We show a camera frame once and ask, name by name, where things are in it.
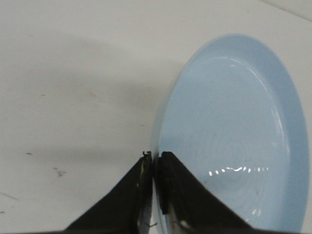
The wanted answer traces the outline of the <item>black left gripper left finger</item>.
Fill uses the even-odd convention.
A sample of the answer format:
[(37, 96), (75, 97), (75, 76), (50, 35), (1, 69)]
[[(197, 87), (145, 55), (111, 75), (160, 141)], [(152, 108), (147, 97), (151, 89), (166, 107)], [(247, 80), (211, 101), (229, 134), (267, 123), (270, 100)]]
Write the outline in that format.
[(150, 152), (117, 185), (66, 231), (149, 231), (152, 214), (153, 164)]

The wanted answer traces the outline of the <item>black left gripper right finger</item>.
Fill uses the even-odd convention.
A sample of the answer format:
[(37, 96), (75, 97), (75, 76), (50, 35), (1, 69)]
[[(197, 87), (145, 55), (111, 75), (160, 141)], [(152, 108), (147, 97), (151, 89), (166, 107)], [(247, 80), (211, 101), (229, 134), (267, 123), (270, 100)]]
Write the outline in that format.
[(249, 225), (210, 193), (172, 153), (156, 164), (159, 206), (168, 231), (241, 231)]

